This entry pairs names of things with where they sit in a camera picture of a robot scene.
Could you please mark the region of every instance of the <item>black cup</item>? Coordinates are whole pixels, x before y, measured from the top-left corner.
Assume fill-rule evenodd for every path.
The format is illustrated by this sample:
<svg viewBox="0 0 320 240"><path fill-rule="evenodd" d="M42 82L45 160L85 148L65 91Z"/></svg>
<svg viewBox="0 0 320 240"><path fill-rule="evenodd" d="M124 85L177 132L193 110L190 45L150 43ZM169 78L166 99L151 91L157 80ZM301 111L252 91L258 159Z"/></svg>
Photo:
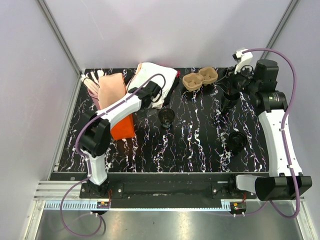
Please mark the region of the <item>black cup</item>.
<svg viewBox="0 0 320 240"><path fill-rule="evenodd" d="M175 112L170 108L163 108L158 113L158 118L160 120L161 125L168 129L171 127L174 119L175 119Z"/></svg>
<svg viewBox="0 0 320 240"><path fill-rule="evenodd" d="M221 112L223 114L228 113L237 104L239 98L239 92L236 92L233 95L228 95L224 92L221 98Z"/></svg>
<svg viewBox="0 0 320 240"><path fill-rule="evenodd" d="M232 152L234 156L238 155L248 143L246 135L241 132L235 131L229 135L226 142L227 149Z"/></svg>

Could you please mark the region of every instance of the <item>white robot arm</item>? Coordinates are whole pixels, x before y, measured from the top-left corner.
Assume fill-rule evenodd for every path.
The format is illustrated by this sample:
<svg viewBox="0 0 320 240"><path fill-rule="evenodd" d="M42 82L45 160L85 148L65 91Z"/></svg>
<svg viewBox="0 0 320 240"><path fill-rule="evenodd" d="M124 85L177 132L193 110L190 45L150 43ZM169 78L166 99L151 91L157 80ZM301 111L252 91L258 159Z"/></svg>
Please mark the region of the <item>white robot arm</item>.
<svg viewBox="0 0 320 240"><path fill-rule="evenodd" d="M248 94L255 107L265 135L269 155L269 177L239 174L235 179L236 188L255 193L262 201L293 199L296 193L291 169L297 179L300 195L312 186L312 180L310 176L303 176L297 161L288 119L282 124L288 104L285 94L276 90L278 64L272 60L262 59L257 62L254 70L252 68L249 71L244 67L250 64L252 56L247 49L240 49L233 55L238 64L230 68L227 92L231 96L230 99L234 99L238 92ZM234 106L236 102L227 102L227 104ZM233 106L221 108L229 110ZM286 144L292 162L290 165L287 161L282 131L285 131Z"/></svg>
<svg viewBox="0 0 320 240"><path fill-rule="evenodd" d="M131 98L129 98L130 95L131 93L127 93L119 101L115 102L114 104L110 105L105 109L96 112L97 115L101 115L107 112L107 114L104 114L101 117L101 119L109 122L110 130L126 116L135 113L141 109L142 100L137 95L134 95ZM119 103L121 102L123 102L121 106L114 108L114 106L119 105ZM89 161L87 161L87 164L90 164L92 171L90 181L93 184L100 186L108 178L105 168L105 154L103 153L102 155L93 156L90 152L86 150L84 151L84 153L87 156L89 156Z"/></svg>

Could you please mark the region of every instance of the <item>white wall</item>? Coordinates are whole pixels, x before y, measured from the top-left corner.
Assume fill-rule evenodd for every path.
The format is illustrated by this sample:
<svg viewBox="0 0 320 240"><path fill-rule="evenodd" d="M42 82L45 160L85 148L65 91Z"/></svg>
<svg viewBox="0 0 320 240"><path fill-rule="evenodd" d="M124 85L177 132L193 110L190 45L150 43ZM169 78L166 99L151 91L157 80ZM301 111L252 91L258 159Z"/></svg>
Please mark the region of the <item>white wall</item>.
<svg viewBox="0 0 320 240"><path fill-rule="evenodd" d="M234 65L235 50L267 45L290 0L46 2L85 69Z"/></svg>
<svg viewBox="0 0 320 240"><path fill-rule="evenodd" d="M313 224L320 236L320 1L300 1L274 49L287 55L297 72L297 94L289 115L290 133L295 154L304 175L310 175L313 187L305 193ZM290 99L292 73L282 59L271 55L279 64L278 89Z"/></svg>
<svg viewBox="0 0 320 240"><path fill-rule="evenodd" d="M0 239L17 240L77 77L35 0L1 0L0 32Z"/></svg>

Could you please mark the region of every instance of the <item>metal floor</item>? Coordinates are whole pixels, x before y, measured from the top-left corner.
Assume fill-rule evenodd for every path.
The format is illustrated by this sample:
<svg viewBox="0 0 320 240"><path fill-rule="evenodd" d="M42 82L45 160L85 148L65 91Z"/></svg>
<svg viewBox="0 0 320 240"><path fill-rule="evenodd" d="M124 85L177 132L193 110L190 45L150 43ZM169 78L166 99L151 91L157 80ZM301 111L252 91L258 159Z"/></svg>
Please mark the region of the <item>metal floor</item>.
<svg viewBox="0 0 320 240"><path fill-rule="evenodd" d="M248 212L258 209L257 202L248 202ZM282 202L279 208L287 215L293 213L290 202ZM73 221L83 211L64 211L69 227L79 234L94 232L99 220L88 215ZM168 211L109 211L103 215L106 228L91 240L302 240L296 219L281 217L268 204L253 216L226 217L226 212L168 212ZM63 229L59 211L43 211L37 240L77 240Z"/></svg>

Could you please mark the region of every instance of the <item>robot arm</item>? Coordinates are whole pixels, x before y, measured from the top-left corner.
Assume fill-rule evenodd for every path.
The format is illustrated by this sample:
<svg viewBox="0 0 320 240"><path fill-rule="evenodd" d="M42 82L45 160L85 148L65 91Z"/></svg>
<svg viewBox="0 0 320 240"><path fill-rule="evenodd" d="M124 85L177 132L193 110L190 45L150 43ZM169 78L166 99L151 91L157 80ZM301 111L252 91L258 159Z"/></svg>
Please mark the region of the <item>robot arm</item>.
<svg viewBox="0 0 320 240"><path fill-rule="evenodd" d="M128 115L140 109L149 108L152 99L160 91L160 86L150 80L145 87L139 90L137 88L131 89L122 99L105 109L97 111L94 116L90 117L92 120L101 116L85 130L80 138L79 146L88 156L86 162L92 173L89 181L98 192L99 186L108 178L105 170L105 152L110 145L111 129Z"/></svg>
<svg viewBox="0 0 320 240"><path fill-rule="evenodd" d="M235 179L236 188L255 193L262 201L292 200L296 194L290 169L294 170L300 195L312 186L312 180L310 176L303 176L297 161L288 119L282 129L282 121L288 104L285 94L276 91L279 67L275 61L263 59L257 62L254 73L253 69L251 72L245 72L243 68L250 63L252 58L251 52L242 53L245 50L238 50L233 55L238 64L230 69L227 90L230 97L228 98L234 98L238 92L244 92L250 96L265 135L270 177L240 174ZM236 104L236 101L224 102L232 105L221 106L221 109L229 110ZM291 165L288 165L287 162L282 131L285 131Z"/></svg>

